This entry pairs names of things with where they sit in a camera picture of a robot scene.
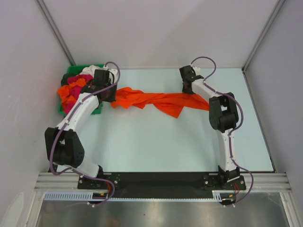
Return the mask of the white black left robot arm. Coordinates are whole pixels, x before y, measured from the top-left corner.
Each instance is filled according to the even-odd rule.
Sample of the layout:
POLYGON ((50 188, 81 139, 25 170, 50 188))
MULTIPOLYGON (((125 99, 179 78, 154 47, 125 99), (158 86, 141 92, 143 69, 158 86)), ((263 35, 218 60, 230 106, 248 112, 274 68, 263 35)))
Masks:
POLYGON ((101 188, 105 178, 99 174, 102 168, 86 157, 78 132, 103 102, 116 100, 119 79, 119 69, 105 66, 95 70, 93 79, 81 89, 77 102, 65 118, 56 127, 49 127, 45 131, 45 146, 50 166, 62 165, 80 175, 88 176, 88 183, 94 189, 101 188))

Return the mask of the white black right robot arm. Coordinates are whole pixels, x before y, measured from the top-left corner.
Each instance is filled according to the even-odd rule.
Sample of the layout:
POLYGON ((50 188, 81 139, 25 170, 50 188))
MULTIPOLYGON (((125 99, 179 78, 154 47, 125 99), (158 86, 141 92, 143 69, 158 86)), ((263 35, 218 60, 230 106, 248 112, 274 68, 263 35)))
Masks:
POLYGON ((216 131, 220 162, 218 166, 218 184, 224 190, 235 185, 240 177, 240 169, 234 163, 234 141, 232 132, 239 121, 239 115, 233 93, 223 94, 206 84, 205 78, 199 75, 200 68, 191 65, 179 68, 182 78, 182 92, 193 96, 200 95, 209 102, 209 122, 216 131))

